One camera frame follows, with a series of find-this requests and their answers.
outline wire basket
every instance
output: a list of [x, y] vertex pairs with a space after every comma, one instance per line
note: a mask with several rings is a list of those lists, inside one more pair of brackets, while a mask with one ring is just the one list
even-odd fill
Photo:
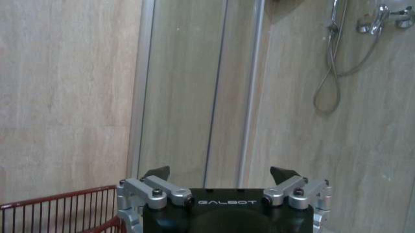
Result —
[[124, 233], [114, 196], [116, 186], [109, 185], [2, 204], [1, 233]]

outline logo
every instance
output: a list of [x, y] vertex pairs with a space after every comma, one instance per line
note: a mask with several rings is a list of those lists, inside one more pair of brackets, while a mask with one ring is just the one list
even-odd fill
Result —
[[248, 205], [254, 204], [254, 200], [226, 200], [226, 201], [218, 201], [218, 200], [200, 200], [197, 201], [198, 205]]

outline beige marble wall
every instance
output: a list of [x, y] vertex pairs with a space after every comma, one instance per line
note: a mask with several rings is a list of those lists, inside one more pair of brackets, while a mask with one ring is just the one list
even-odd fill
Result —
[[140, 1], [0, 1], [0, 203], [125, 176]]
[[[392, 9], [415, 4], [384, 2]], [[372, 37], [354, 32], [354, 21], [378, 3], [349, 1], [340, 69], [368, 49]], [[334, 187], [333, 232], [402, 232], [413, 216], [415, 28], [398, 31], [386, 25], [362, 70], [340, 81], [337, 111], [321, 116], [312, 94], [325, 72], [329, 5], [328, 0], [274, 2], [245, 186], [273, 184], [269, 165], [328, 178]]]

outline metal bracket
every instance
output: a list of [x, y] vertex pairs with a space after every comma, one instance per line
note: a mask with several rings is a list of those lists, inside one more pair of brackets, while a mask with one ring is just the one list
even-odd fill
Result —
[[316, 208], [329, 210], [330, 187], [326, 181], [310, 181], [289, 194], [288, 203], [294, 209], [304, 210], [316, 202]]
[[272, 188], [264, 189], [264, 199], [270, 206], [280, 206], [284, 202], [284, 197], [292, 193], [292, 191], [302, 187], [306, 181], [300, 176], [293, 176], [286, 179], [282, 183]]
[[302, 188], [296, 188], [288, 197], [289, 206], [304, 210], [308, 205], [313, 207], [313, 233], [321, 233], [330, 208], [332, 188], [328, 181], [310, 181]]
[[128, 233], [142, 233], [138, 214], [142, 207], [158, 210], [166, 206], [166, 197], [177, 206], [189, 207], [193, 204], [188, 188], [177, 187], [157, 176], [142, 179], [125, 179], [116, 187], [117, 216], [124, 220]]
[[177, 187], [157, 176], [148, 176], [142, 181], [148, 186], [162, 190], [174, 205], [184, 207], [192, 206], [194, 201], [188, 188]]

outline chrome faucet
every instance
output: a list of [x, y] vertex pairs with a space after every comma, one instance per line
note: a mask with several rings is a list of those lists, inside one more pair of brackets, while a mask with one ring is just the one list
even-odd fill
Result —
[[370, 35], [377, 35], [381, 32], [384, 24], [393, 20], [394, 26], [397, 28], [408, 28], [415, 24], [415, 11], [412, 7], [408, 6], [401, 11], [390, 12], [385, 4], [380, 4], [374, 15], [364, 15], [357, 20], [356, 30], [360, 33], [368, 33]]
[[389, 18], [389, 15], [390, 15], [390, 11], [389, 11], [388, 6], [385, 4], [380, 4], [377, 11], [376, 11], [374, 20], [369, 26], [369, 31], [368, 31], [369, 34], [372, 34], [372, 35], [378, 34], [378, 32], [382, 28], [382, 24], [386, 21], [386, 19]]

